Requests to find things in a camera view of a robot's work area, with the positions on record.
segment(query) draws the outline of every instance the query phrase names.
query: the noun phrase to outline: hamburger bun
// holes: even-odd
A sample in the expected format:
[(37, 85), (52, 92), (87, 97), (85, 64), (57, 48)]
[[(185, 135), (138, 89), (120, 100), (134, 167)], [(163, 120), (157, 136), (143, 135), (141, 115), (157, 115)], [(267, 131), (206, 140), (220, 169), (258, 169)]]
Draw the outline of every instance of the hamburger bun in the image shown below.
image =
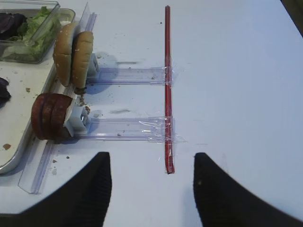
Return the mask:
[(71, 81), (72, 43), (79, 32), (78, 22), (67, 24), (58, 33), (55, 41), (53, 60), (59, 81), (65, 87)]
[(81, 32), (73, 43), (71, 79), (77, 95), (85, 94), (85, 83), (93, 52), (94, 36), (92, 32)]

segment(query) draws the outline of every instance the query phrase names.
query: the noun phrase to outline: lettuce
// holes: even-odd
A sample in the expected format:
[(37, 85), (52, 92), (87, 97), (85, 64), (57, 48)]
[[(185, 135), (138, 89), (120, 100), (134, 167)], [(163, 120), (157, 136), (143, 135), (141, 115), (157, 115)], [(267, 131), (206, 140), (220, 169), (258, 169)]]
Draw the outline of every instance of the lettuce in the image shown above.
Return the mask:
[(38, 62), (41, 60), (61, 28), (60, 21), (55, 16), (44, 25), (38, 34), (35, 34), (49, 14), (50, 11), (46, 7), (42, 7), (36, 16), (28, 18), (19, 27), (18, 35), (9, 39), (25, 45), (9, 46), (4, 50), (2, 58), (25, 62)]

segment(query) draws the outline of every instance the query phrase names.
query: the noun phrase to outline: plastic container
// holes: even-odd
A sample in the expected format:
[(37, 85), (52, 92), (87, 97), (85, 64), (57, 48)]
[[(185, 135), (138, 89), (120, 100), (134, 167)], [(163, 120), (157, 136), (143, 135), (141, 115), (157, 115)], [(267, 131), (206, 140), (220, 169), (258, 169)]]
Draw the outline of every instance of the plastic container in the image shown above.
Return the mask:
[(0, 0), (0, 13), (27, 18), (17, 34), (0, 40), (0, 61), (40, 63), (61, 29), (59, 7), (56, 1)]

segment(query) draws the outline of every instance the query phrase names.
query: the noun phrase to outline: food crumb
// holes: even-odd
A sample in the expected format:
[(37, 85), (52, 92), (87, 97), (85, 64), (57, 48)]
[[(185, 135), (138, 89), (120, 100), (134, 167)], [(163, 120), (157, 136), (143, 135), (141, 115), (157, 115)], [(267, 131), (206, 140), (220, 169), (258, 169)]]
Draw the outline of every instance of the food crumb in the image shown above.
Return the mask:
[(5, 150), (10, 149), (10, 147), (11, 147), (11, 145), (8, 144), (8, 143), (6, 143), (6, 144), (3, 145), (3, 148), (4, 148)]

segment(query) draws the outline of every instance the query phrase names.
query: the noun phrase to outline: bread slice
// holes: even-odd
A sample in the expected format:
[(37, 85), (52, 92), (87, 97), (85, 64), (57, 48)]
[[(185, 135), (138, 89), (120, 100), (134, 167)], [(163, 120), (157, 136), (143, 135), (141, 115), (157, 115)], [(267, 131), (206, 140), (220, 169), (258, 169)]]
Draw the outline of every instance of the bread slice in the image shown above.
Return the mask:
[(67, 87), (71, 81), (72, 42), (80, 32), (78, 22), (65, 25), (58, 33), (53, 50), (53, 60), (61, 84)]
[(92, 32), (81, 32), (74, 41), (71, 67), (72, 83), (79, 95), (85, 88), (90, 57), (93, 52), (94, 36)]

